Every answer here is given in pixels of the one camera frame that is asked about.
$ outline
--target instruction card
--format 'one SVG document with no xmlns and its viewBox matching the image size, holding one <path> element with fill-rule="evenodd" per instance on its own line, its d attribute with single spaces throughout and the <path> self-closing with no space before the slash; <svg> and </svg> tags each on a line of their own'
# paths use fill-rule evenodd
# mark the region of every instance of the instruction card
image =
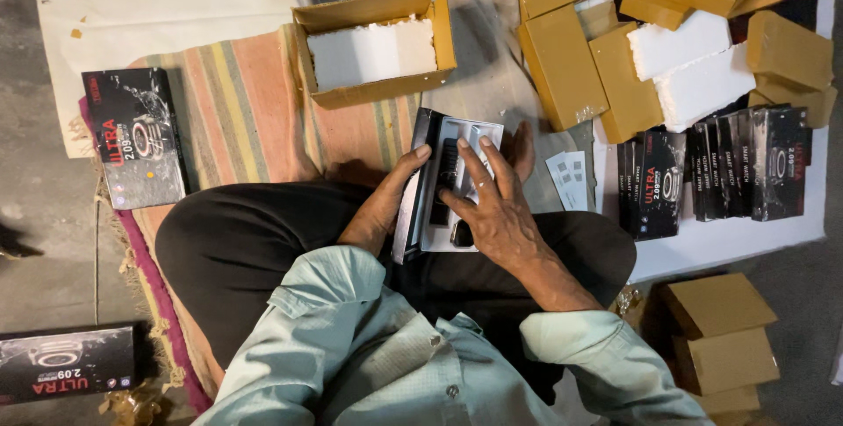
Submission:
<svg viewBox="0 0 843 426">
<path fill-rule="evenodd" d="M 551 172 L 565 210 L 588 210 L 585 151 L 560 152 L 544 163 Z"/>
</svg>

